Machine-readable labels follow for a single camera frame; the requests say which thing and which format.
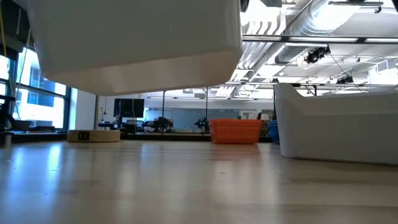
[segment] ceiling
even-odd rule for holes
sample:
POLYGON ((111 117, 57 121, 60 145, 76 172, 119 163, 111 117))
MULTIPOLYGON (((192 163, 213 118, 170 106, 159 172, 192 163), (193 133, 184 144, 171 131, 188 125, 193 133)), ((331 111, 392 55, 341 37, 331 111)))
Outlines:
MULTIPOLYGON (((335 36, 357 36, 357 37, 369 37, 369 36, 398 36, 398 13, 394 9, 391 0, 384 0, 384 5, 382 6, 382 11, 379 14, 375 14, 374 10, 377 9, 376 6, 373 7, 363 7, 361 6, 342 26, 335 29, 330 35, 335 36)), ((289 7, 285 9, 281 9, 281 12, 285 14, 286 24, 289 26, 289 20, 294 18, 294 15, 299 12, 301 8, 308 3, 307 0, 296 0, 295 7, 289 7)), ((268 10, 266 6, 263 6, 261 10, 268 10)), ((267 20, 270 23, 275 22, 277 26, 281 26, 280 15, 278 13, 274 13, 274 16, 277 18, 268 18, 267 20)), ((258 20, 259 16, 252 17, 252 20, 258 20)), ((243 34, 253 34, 252 29, 249 26, 255 25, 255 23, 249 22, 243 26, 243 34)), ((264 48, 264 53, 262 57, 255 58, 255 62, 251 65, 262 63, 261 61, 263 57, 271 54, 268 50, 270 47, 265 47, 263 45, 259 46, 251 46, 251 43, 243 44, 243 52, 244 57, 246 57, 245 62, 247 62, 248 57, 260 52, 262 49, 258 49, 256 47, 264 48)), ((264 78, 263 75, 258 73, 254 67, 244 67, 244 65, 250 65, 250 63, 240 63, 238 68, 240 70, 246 70, 246 73, 240 75, 239 77, 243 78, 240 80, 236 79, 236 74, 231 77, 231 81, 241 81, 241 82, 269 82, 273 78, 278 78, 280 82, 305 82, 310 80, 311 83, 335 83, 338 77, 344 75, 342 69, 345 70, 346 73, 350 73, 353 76, 355 83, 366 83, 368 81, 368 70, 373 68, 377 62, 381 62, 385 60, 385 58, 398 58, 398 44, 397 45, 368 45, 368 44, 330 44, 331 55, 334 56, 335 60, 339 65, 333 60, 333 58, 329 55, 323 59, 321 59, 316 64, 307 65, 303 62, 304 56, 307 55, 307 49, 302 55, 299 55, 295 60, 293 60, 289 66, 286 66, 279 72, 275 72, 273 75, 269 75, 267 78, 264 78)))

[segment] ceiling duct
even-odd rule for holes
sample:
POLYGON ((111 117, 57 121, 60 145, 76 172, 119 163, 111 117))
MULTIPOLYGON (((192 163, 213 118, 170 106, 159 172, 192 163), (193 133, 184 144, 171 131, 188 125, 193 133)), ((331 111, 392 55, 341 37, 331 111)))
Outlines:
MULTIPOLYGON (((359 6, 333 6, 329 2, 330 0, 313 0, 285 30, 284 35, 329 35, 359 9, 359 6)), ((255 71, 264 63, 288 64, 307 48, 273 44, 266 56, 257 63, 255 71)))

